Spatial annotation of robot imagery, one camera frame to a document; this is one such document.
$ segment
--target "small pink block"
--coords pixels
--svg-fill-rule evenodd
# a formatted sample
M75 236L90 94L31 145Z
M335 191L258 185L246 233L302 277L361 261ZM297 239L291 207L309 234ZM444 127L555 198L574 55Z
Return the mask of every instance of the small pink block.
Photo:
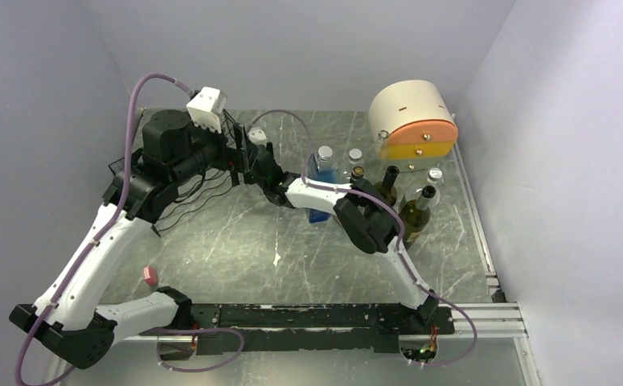
M158 283L158 271L155 270L152 266L147 266L143 269L143 280L146 281L146 284L155 287Z

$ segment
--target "blue bottle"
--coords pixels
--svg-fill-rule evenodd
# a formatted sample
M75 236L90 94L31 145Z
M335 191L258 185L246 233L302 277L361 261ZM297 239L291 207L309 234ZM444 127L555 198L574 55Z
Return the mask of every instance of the blue bottle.
M321 146L309 165L309 179L322 183L337 183L337 167L334 165L333 152L329 146ZM324 211L309 209L310 223L327 221L331 214Z

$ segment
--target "beige cylinder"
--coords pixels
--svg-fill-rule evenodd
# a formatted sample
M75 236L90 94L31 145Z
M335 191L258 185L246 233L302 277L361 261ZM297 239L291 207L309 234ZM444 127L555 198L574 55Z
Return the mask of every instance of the beige cylinder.
M458 130L437 87L426 80L404 80L380 91L368 110L375 140L386 131L381 159L401 170L431 167L451 151Z

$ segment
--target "marble surface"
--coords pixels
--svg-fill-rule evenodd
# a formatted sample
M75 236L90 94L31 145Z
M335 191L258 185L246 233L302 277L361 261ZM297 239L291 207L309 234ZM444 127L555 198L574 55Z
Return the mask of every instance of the marble surface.
M437 360L442 360L465 350L469 340L439 339L439 344ZM479 339L474 351L460 363L425 369L416 364L408 366L401 355L376 354L372 350L300 350L245 352L224 368L180 374L159 367L154 348L154 342L117 344L96 366L75 370L61 386L527 385L512 338ZM199 355L187 362L171 364L204 368L224 361L229 355Z
M154 111L144 112L141 125ZM231 111L243 123L256 113ZM351 148L365 150L371 144L364 112L298 113L311 128L315 143L329 145L339 157L344 158ZM300 170L309 153L301 125L291 117L273 115L259 126L273 142L281 166ZM453 302L490 302L453 155L438 166L444 173L443 183L437 185L441 202L409 254L420 275L439 294ZM225 177L206 183L203 189L219 185ZM426 172L402 174L396 185L403 188L425 177ZM158 228L171 225L183 212L229 187L226 182L205 191L195 203L158 222ZM377 258L355 248L335 221L309 224L305 211L275 207L257 186L242 184L181 218L178 225L162 232L162 238L150 234L133 246L101 303L127 302L150 294L153 289L141 277L146 265L156 268L160 285L171 285L193 302L395 302L392 285L378 269Z

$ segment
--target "green glass bottle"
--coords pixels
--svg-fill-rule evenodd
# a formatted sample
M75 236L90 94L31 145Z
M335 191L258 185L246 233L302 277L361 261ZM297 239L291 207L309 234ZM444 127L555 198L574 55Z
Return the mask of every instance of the green glass bottle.
M382 181L374 185L380 195L387 200L390 207L394 206L396 198L399 197L399 194L396 192L396 187L394 186L394 182L398 176L399 168L396 166L388 166L387 170L384 172Z
M432 215L429 204L432 202L437 189L432 185L427 185L420 191L417 199L411 199L406 202L399 211L399 217L404 222L404 246L406 249L411 248L417 238L424 231L424 227L429 223Z

